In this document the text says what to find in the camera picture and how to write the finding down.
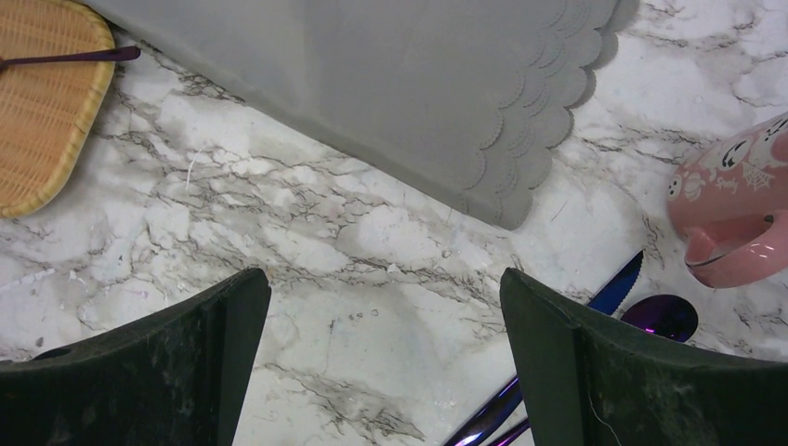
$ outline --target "wicker basket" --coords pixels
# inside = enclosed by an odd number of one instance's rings
[[[0,57],[114,48],[104,20],[64,0],[0,0]],[[114,71],[112,62],[10,67],[0,72],[0,216],[23,216],[63,187]]]

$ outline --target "marble countertop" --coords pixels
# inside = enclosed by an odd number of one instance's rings
[[[236,444],[438,444],[514,373],[497,297],[506,267],[585,301],[645,248],[630,304],[683,295],[700,313],[692,344],[784,361],[788,273],[703,287],[664,208],[685,156],[788,109],[786,37],[781,0],[642,2],[512,232],[146,47],[118,67],[63,192],[0,221],[0,360],[260,266],[274,296]]]

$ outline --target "mug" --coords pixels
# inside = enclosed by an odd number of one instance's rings
[[[667,210],[684,261],[712,288],[788,268],[788,113],[716,143],[670,178]]]

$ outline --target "knife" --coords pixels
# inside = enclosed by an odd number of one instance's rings
[[[611,316],[621,305],[637,281],[643,264],[643,251],[639,251],[629,262],[595,295],[588,306]],[[519,381],[513,377],[498,389],[476,413],[474,413],[443,446],[479,446],[490,437],[511,415],[522,401]],[[498,444],[509,444],[529,426],[528,419],[506,432]]]

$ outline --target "woven bamboo surface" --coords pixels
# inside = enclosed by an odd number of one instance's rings
[[[0,58],[114,48],[106,22],[65,0],[0,0]],[[69,178],[114,71],[112,62],[0,72],[0,216],[30,214]]]

